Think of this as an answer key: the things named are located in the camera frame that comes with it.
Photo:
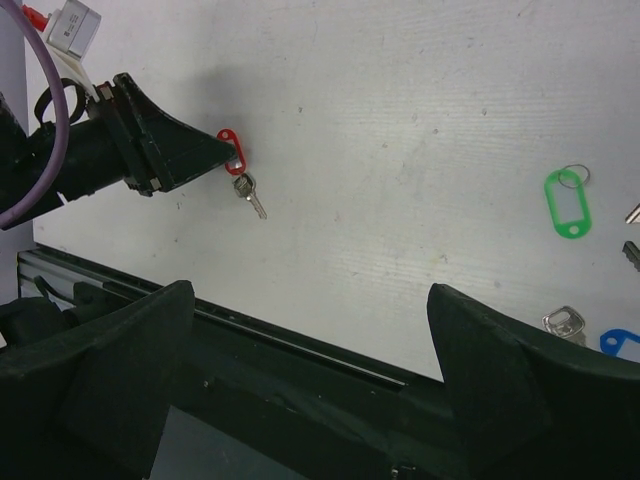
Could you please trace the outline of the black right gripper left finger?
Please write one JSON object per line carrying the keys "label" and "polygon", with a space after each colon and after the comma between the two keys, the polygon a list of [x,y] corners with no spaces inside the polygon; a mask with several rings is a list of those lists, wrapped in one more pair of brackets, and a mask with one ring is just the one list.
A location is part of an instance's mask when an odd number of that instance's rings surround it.
{"label": "black right gripper left finger", "polygon": [[125,306],[1,308],[1,475],[146,479],[192,328],[190,283]]}

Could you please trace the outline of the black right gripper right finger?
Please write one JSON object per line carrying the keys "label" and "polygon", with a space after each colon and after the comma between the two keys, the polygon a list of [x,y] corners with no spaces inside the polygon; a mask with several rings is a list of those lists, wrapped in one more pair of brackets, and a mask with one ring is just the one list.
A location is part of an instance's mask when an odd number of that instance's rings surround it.
{"label": "black right gripper right finger", "polygon": [[477,479],[636,479],[639,366],[503,315],[444,284],[427,317]]}

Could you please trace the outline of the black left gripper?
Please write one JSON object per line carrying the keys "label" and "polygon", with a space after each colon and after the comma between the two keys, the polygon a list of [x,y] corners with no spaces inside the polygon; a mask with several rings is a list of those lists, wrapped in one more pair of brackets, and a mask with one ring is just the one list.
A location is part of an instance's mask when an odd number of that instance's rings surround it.
{"label": "black left gripper", "polygon": [[150,197],[234,159],[230,143],[171,116],[129,73],[98,85],[97,98],[78,84],[74,89],[76,105],[59,173],[63,198],[89,196],[120,181]]}

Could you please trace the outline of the red key tag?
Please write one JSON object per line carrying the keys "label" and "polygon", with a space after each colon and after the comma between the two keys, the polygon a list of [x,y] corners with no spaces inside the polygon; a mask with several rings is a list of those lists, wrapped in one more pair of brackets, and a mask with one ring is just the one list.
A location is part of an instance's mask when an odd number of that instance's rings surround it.
{"label": "red key tag", "polygon": [[247,161],[238,134],[232,129],[224,128],[217,133],[217,138],[230,144],[235,151],[234,156],[225,163],[225,170],[234,177],[244,174]]}

